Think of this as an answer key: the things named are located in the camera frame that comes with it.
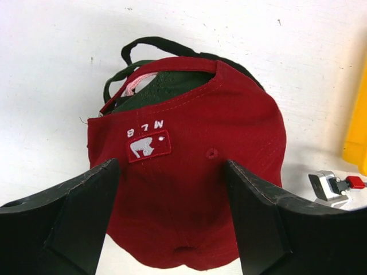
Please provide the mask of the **red baseball cap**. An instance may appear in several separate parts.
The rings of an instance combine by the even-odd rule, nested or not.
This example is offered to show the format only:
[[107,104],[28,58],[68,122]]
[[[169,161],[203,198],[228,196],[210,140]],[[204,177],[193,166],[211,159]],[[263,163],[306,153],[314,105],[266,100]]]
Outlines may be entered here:
[[138,68],[124,83],[161,71],[206,71],[207,84],[148,113],[88,120],[91,167],[119,161],[107,233],[141,264],[207,270],[239,252],[224,180],[227,160],[280,186],[286,130],[275,100],[222,61],[170,57]]

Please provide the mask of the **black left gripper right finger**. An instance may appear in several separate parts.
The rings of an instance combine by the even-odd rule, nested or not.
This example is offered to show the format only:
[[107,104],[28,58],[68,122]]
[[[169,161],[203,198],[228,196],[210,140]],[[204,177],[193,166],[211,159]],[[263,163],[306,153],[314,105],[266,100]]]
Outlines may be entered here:
[[225,165],[243,274],[365,274],[366,209],[311,202]]

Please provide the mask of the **pink baseball cap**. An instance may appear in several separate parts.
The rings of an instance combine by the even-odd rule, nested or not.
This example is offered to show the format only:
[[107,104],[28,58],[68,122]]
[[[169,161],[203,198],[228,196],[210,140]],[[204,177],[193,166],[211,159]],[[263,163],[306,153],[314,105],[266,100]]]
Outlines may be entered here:
[[158,72],[153,72],[153,73],[146,73],[143,74],[139,77],[137,77],[136,79],[134,79],[132,82],[130,82],[125,90],[123,91],[123,96],[133,96],[135,94],[135,90],[137,88],[137,86],[145,79],[149,78],[149,77],[155,77],[158,74]]

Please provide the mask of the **black Yankees baseball cap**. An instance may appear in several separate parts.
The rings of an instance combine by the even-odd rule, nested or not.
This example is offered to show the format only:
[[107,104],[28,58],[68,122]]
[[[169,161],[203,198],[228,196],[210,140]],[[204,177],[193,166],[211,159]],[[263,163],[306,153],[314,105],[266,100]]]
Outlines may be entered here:
[[138,44],[145,44],[145,45],[154,46],[154,47],[156,47],[156,48],[158,48],[158,49],[160,49],[160,50],[162,50],[166,53],[170,53],[170,54],[173,54],[173,55],[178,56],[178,57],[194,57],[194,58],[205,58],[205,59],[209,59],[209,60],[222,61],[222,62],[228,64],[229,66],[235,68],[236,70],[238,70],[242,74],[246,75],[247,77],[249,77],[251,80],[253,80],[258,85],[258,87],[260,87],[262,90],[264,90],[261,83],[259,83],[257,81],[257,79],[255,79],[255,77],[242,65],[240,65],[240,64],[238,64],[238,63],[236,63],[232,60],[229,60],[227,58],[217,56],[215,54],[205,53],[205,52],[197,53],[193,49],[188,48],[187,46],[181,45],[177,42],[174,42],[172,40],[168,40],[168,39],[162,38],[162,37],[155,37],[155,36],[142,37],[142,38],[138,38],[138,39],[134,40],[133,42],[130,42],[126,46],[122,47],[121,52],[120,52],[121,57],[127,65],[132,64],[131,51]]

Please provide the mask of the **dark green Yankees cap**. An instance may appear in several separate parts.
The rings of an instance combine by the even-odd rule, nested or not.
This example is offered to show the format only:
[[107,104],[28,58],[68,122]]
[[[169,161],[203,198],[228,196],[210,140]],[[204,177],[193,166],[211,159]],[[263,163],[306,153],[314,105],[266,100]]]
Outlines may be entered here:
[[215,72],[206,71],[158,72],[141,90],[133,89],[132,95],[123,92],[105,111],[100,111],[99,116],[148,113],[150,107],[197,89],[210,82],[215,76]]

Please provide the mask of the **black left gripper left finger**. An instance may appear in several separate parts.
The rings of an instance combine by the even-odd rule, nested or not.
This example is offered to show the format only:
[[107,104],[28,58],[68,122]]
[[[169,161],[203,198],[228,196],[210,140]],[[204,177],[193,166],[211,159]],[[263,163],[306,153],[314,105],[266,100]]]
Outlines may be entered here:
[[1,274],[95,274],[119,177],[110,159],[1,206]]

